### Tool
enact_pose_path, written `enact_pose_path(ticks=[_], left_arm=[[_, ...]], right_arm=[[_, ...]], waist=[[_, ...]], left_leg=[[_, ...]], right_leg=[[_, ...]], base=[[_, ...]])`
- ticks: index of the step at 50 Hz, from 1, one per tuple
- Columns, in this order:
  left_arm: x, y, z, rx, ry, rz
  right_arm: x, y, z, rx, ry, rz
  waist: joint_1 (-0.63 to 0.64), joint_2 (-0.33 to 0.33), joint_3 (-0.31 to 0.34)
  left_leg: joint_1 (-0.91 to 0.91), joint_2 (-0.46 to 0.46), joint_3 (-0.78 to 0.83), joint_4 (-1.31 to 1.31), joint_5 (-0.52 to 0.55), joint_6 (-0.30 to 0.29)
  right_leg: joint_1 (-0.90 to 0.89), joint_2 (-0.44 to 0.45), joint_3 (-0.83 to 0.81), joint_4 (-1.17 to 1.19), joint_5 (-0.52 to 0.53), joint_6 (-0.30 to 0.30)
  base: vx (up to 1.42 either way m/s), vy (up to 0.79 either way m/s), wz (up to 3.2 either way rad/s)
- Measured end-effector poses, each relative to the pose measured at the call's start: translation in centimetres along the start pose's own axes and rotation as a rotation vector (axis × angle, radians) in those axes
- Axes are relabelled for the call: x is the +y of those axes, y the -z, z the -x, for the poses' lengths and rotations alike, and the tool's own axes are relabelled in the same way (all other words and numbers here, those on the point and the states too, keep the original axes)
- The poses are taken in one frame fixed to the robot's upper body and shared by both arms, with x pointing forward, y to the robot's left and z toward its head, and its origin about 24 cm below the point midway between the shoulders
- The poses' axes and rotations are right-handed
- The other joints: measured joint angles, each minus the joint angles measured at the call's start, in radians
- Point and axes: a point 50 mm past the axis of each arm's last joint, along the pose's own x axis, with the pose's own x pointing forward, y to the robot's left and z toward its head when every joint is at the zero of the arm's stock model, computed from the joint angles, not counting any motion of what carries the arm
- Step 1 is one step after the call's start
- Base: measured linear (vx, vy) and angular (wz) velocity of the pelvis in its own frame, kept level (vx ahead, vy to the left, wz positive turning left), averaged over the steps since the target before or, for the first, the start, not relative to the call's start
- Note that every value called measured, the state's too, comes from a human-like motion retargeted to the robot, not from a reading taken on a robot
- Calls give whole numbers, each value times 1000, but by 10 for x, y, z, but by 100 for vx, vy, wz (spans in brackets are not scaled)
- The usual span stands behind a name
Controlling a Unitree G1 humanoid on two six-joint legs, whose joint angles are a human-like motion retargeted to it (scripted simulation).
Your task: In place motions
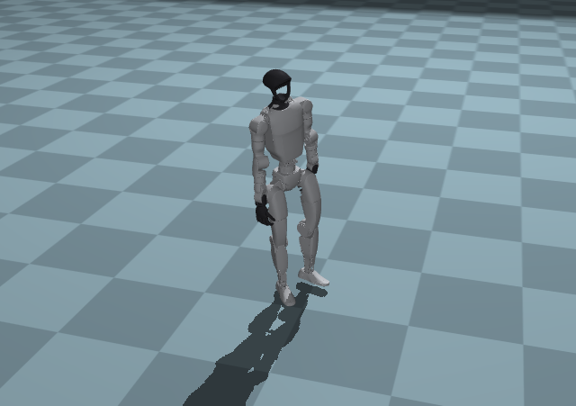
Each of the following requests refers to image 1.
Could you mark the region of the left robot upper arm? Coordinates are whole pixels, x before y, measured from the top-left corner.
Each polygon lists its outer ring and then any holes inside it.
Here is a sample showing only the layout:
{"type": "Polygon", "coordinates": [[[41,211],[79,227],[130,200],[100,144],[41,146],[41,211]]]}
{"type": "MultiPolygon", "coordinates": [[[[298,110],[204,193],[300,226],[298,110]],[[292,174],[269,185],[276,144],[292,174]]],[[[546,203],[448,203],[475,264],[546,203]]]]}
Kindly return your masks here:
{"type": "Polygon", "coordinates": [[[310,145],[318,139],[318,133],[311,128],[312,125],[312,102],[304,97],[294,98],[303,109],[304,143],[310,145]]]}

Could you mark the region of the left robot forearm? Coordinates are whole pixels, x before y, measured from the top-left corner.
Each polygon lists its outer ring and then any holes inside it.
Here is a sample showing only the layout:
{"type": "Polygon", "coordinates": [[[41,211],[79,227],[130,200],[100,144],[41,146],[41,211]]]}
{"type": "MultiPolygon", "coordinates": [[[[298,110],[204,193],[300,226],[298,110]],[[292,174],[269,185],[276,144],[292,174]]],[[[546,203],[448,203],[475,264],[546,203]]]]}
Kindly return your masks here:
{"type": "Polygon", "coordinates": [[[314,165],[319,165],[319,157],[318,157],[318,140],[315,140],[310,145],[304,144],[304,148],[306,149],[306,156],[307,156],[307,168],[312,171],[314,165]]]}

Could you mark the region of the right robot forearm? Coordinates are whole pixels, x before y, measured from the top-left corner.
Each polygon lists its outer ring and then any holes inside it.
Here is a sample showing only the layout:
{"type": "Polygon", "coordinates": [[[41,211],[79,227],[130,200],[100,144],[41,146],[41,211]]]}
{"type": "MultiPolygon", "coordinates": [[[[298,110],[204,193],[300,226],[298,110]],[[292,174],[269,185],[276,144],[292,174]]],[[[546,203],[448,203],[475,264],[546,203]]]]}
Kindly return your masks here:
{"type": "Polygon", "coordinates": [[[263,169],[258,170],[258,161],[253,158],[252,173],[254,177],[254,199],[257,203],[262,203],[263,194],[266,195],[266,171],[263,169]]]}

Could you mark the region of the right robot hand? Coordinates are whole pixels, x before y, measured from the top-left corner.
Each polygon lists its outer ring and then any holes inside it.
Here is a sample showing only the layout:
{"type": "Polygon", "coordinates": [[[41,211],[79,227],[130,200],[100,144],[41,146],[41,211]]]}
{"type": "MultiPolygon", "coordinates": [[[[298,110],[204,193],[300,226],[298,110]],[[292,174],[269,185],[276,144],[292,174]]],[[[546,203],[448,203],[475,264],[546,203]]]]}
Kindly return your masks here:
{"type": "Polygon", "coordinates": [[[266,226],[270,225],[274,225],[273,223],[270,223],[268,220],[268,217],[272,220],[275,221],[275,218],[273,218],[269,213],[268,210],[266,208],[266,204],[267,204],[267,200],[266,200],[266,195],[263,194],[262,196],[262,203],[257,203],[256,204],[256,220],[261,222],[262,224],[265,224],[266,226]]]}

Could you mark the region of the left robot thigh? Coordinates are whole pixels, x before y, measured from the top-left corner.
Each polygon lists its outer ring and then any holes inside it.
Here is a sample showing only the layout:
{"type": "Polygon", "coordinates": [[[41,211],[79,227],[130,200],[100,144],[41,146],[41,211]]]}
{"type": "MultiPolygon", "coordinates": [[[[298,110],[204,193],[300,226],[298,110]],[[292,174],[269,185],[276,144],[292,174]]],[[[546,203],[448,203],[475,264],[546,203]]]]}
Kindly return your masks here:
{"type": "Polygon", "coordinates": [[[318,227],[321,215],[321,197],[317,177],[308,169],[301,169],[301,182],[297,185],[302,188],[301,205],[305,219],[297,225],[297,231],[303,237],[309,237],[318,227]]]}

